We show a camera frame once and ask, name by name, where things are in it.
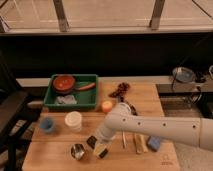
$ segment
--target lid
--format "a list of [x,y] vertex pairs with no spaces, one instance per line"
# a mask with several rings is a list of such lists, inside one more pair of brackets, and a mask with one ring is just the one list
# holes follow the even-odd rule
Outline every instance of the lid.
[[77,111],[70,112],[65,116],[65,123],[70,127],[78,126],[79,124],[81,124],[81,121],[82,121],[81,113]]
[[185,67],[174,68],[173,76],[177,81],[182,83],[195,81],[195,73],[191,69]]

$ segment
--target small metal bowl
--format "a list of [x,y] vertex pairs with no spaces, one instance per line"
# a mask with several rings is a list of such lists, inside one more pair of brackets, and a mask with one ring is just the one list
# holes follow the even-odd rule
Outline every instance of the small metal bowl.
[[195,73],[191,69],[185,67],[174,68],[172,73],[175,80],[181,83],[190,83],[195,81],[196,78]]

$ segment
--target wall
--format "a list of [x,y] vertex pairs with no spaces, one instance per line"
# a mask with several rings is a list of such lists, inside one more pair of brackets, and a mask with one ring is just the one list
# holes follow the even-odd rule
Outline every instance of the wall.
[[212,33],[0,36],[16,77],[171,75],[187,57],[183,66],[205,72],[213,64],[212,47]]

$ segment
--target white lid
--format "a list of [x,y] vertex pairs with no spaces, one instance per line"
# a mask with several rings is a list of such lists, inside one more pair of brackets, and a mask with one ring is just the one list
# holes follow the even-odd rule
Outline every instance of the white lid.
[[69,127],[78,127],[78,125],[81,125],[81,122],[82,122],[81,113],[77,111],[70,112],[65,116],[65,123]]

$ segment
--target blue cup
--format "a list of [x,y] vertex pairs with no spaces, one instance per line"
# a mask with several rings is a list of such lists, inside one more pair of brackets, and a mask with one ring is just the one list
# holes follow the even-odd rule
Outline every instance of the blue cup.
[[47,134],[52,133],[55,129],[54,120],[51,117],[43,118],[39,124],[39,128]]

